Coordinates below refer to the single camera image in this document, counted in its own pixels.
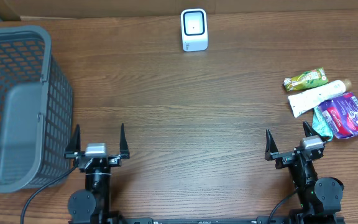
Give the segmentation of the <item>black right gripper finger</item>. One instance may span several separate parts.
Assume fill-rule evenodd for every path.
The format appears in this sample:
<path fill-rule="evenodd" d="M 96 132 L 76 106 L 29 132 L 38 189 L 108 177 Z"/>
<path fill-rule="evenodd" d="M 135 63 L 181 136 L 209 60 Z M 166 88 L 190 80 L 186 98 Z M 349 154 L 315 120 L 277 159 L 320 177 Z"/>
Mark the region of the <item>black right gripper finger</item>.
<path fill-rule="evenodd" d="M 266 130 L 266 149 L 265 149 L 265 160 L 275 160 L 279 155 L 277 145 L 273 139 L 273 136 L 269 129 Z"/>
<path fill-rule="evenodd" d="M 307 138 L 312 136 L 321 137 L 320 134 L 317 131 L 315 131 L 307 121 L 303 121 L 303 129 L 304 129 L 305 136 Z"/>

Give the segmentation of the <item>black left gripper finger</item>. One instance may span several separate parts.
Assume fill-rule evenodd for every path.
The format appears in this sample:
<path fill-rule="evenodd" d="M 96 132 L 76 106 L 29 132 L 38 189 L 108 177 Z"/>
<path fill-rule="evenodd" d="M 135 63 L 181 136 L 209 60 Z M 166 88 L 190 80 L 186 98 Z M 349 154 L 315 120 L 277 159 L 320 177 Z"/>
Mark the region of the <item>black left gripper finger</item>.
<path fill-rule="evenodd" d="M 127 144 L 125 130 L 124 130 L 124 124 L 123 123 L 121 124 L 119 151 L 120 151 L 120 156 L 121 156 L 122 159 L 129 159 L 130 158 L 130 151 L 129 151 L 129 146 Z"/>
<path fill-rule="evenodd" d="M 70 141 L 65 148 L 65 158 L 75 158 L 81 151 L 80 125 L 77 124 Z"/>

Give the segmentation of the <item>teal wipes packet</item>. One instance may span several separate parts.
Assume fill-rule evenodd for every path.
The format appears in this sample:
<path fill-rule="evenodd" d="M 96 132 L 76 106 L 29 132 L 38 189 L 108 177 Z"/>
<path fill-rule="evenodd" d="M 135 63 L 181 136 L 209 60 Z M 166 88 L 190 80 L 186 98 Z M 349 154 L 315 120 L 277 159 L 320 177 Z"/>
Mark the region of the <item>teal wipes packet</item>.
<path fill-rule="evenodd" d="M 312 128 L 322 137 L 327 137 L 328 141 L 331 141 L 334 137 L 333 131 L 330 129 L 319 107 L 316 106 L 313 109 Z"/>

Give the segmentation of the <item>white tube gold cap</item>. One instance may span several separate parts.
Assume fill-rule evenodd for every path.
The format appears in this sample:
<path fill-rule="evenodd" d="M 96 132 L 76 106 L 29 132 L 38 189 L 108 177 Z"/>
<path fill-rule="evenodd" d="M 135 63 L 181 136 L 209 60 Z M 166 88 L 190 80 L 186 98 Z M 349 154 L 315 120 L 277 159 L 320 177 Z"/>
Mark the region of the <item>white tube gold cap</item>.
<path fill-rule="evenodd" d="M 288 96 L 290 108 L 295 118 L 313 109 L 320 103 L 335 98 L 352 88 L 349 79 L 335 80 L 325 85 Z"/>

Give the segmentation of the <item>green yellow snack pouch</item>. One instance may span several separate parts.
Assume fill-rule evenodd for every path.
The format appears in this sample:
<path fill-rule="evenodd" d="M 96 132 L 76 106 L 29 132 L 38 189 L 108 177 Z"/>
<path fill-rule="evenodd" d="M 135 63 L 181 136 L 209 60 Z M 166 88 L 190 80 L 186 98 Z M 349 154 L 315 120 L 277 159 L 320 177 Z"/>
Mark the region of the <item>green yellow snack pouch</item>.
<path fill-rule="evenodd" d="M 307 90 L 325 85 L 328 81 L 324 68 L 321 67 L 303 72 L 292 78 L 285 78 L 283 86 L 286 91 Z"/>

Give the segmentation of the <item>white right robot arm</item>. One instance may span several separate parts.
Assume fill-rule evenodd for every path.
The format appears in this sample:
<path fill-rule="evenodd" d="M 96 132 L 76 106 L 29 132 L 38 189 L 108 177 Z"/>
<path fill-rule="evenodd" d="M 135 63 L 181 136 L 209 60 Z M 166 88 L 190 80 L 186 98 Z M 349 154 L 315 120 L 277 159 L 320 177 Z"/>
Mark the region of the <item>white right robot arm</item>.
<path fill-rule="evenodd" d="M 265 160 L 275 161 L 276 169 L 287 168 L 294 184 L 294 191 L 282 199 L 270 212 L 266 223 L 342 224 L 341 211 L 344 184 L 334 177 L 319 178 L 313 161 L 323 157 L 327 137 L 318 134 L 307 121 L 303 122 L 305 137 L 291 152 L 280 153 L 273 136 L 266 130 Z M 276 217 L 281 205 L 297 195 L 299 209 L 290 210 L 286 217 Z"/>

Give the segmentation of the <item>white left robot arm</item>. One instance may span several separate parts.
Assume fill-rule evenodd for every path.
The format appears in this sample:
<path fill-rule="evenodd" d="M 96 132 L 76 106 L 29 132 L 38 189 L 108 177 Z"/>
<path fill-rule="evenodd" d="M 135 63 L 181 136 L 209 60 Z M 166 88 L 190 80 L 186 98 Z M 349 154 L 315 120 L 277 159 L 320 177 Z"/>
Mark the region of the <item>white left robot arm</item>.
<path fill-rule="evenodd" d="M 80 127 L 76 126 L 66 149 L 65 158 L 85 174 L 85 188 L 74 192 L 68 200 L 70 223 L 125 223 L 119 211 L 111 210 L 111 169 L 130 158 L 124 126 L 121 126 L 119 154 L 110 155 L 105 143 L 91 143 L 84 151 L 80 146 Z"/>

